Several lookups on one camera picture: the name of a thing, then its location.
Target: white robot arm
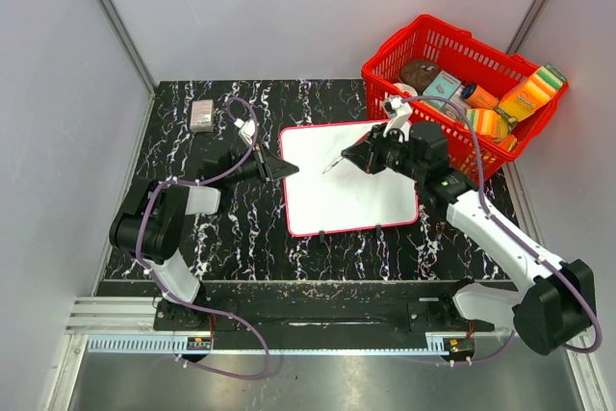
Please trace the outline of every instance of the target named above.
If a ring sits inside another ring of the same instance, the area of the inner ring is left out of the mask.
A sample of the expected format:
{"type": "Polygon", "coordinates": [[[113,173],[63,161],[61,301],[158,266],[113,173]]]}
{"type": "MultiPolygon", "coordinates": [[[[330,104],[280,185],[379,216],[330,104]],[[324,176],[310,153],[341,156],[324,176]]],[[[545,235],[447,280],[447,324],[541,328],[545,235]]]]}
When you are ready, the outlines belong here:
{"type": "Polygon", "coordinates": [[[482,198],[478,187],[449,165],[448,141],[439,124],[414,123],[406,141],[396,126],[408,118],[408,105],[394,97],[385,100],[383,108],[390,123],[375,125],[361,142],[343,150],[342,157],[368,174],[390,168],[415,180],[423,205],[479,244],[518,289],[468,284],[452,296],[459,316],[515,329],[544,355],[591,321],[595,324],[594,278],[588,266],[580,260],[567,263],[549,252],[482,198]]]}

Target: food item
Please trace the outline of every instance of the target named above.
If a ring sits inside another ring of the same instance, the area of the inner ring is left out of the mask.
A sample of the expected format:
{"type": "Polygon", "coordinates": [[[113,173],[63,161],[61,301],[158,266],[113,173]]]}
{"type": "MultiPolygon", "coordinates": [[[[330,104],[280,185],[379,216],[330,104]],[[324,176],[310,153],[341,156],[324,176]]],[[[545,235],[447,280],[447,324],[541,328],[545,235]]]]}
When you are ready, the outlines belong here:
{"type": "MultiPolygon", "coordinates": [[[[449,100],[460,87],[460,81],[445,71],[439,72],[436,79],[425,89],[423,95],[440,96],[449,100]]],[[[439,100],[425,100],[433,108],[443,111],[445,103],[439,100]]]]}
{"type": "Polygon", "coordinates": [[[405,91],[411,96],[418,96],[419,94],[415,90],[415,88],[409,86],[408,84],[403,84],[402,82],[396,82],[394,87],[400,91],[405,91]]]}
{"type": "Polygon", "coordinates": [[[565,76],[554,65],[541,66],[504,95],[499,109],[507,118],[524,120],[548,104],[566,82],[565,76]]]}
{"type": "Polygon", "coordinates": [[[496,96],[483,87],[478,86],[475,82],[471,82],[462,90],[462,98],[473,108],[494,110],[499,105],[499,100],[496,96]]]}
{"type": "Polygon", "coordinates": [[[417,92],[423,93],[427,86],[436,79],[441,67],[436,63],[426,60],[425,58],[418,58],[412,60],[406,64],[400,70],[400,81],[407,86],[411,86],[417,92]]]}
{"type": "Polygon", "coordinates": [[[475,108],[467,111],[466,116],[479,135],[501,141],[511,132],[511,126],[496,111],[475,108]]]}
{"type": "Polygon", "coordinates": [[[194,133],[214,132],[214,100],[193,101],[190,128],[194,133]]]}
{"type": "MultiPolygon", "coordinates": [[[[455,93],[451,96],[449,101],[451,102],[453,106],[458,108],[462,113],[466,114],[466,112],[470,110],[471,107],[466,101],[462,99],[463,90],[464,90],[464,86],[458,87],[458,90],[455,91],[455,93]]],[[[462,116],[457,111],[454,111],[452,108],[450,108],[449,105],[445,105],[442,111],[443,111],[443,114],[447,116],[449,119],[457,120],[458,122],[463,122],[462,116]]]]}

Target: white whiteboard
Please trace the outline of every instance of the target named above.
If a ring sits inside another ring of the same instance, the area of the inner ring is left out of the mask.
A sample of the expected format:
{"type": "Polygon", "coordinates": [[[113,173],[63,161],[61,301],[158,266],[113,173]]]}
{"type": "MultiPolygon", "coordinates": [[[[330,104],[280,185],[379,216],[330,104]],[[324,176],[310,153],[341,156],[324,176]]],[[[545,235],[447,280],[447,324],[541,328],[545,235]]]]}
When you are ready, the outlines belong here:
{"type": "MultiPolygon", "coordinates": [[[[287,225],[296,238],[412,223],[418,216],[415,182],[385,169],[368,175],[344,160],[323,174],[379,122],[291,127],[280,134],[280,151],[299,173],[284,179],[287,225]]],[[[408,136],[409,124],[402,127],[408,136]]]]}
{"type": "Polygon", "coordinates": [[[114,0],[157,80],[358,78],[421,13],[506,48],[532,0],[114,0]]]}

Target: black marble surface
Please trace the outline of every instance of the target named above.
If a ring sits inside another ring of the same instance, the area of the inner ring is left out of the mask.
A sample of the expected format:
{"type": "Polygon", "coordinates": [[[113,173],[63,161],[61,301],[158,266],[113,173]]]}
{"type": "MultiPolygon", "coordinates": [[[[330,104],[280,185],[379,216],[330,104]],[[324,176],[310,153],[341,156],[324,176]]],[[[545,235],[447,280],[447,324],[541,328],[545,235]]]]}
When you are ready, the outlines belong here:
{"type": "MultiPolygon", "coordinates": [[[[223,102],[237,95],[252,103],[262,141],[278,152],[278,135],[288,126],[362,120],[361,80],[163,82],[157,91],[136,174],[157,179],[194,179],[203,159],[228,149],[242,152],[237,130],[223,102]],[[191,102],[213,99],[216,130],[193,134],[191,102]]],[[[242,113],[238,104],[237,116],[242,113]]],[[[496,207],[510,218],[513,206],[501,172],[487,183],[496,207]]],[[[503,279],[505,275],[467,236],[422,207],[412,225],[374,231],[295,239],[287,231],[282,183],[244,182],[230,210],[220,216],[187,218],[181,251],[203,280],[436,280],[503,279]]],[[[131,259],[113,251],[105,280],[144,280],[131,259]]]]}

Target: small white box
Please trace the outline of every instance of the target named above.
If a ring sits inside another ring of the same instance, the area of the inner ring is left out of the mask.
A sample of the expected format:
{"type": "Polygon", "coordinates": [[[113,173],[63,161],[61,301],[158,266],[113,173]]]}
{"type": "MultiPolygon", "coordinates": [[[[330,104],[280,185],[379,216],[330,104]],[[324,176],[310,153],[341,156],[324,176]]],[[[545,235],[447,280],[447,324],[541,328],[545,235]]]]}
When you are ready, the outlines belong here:
{"type": "Polygon", "coordinates": [[[192,132],[214,132],[214,100],[193,101],[191,108],[192,132]]]}

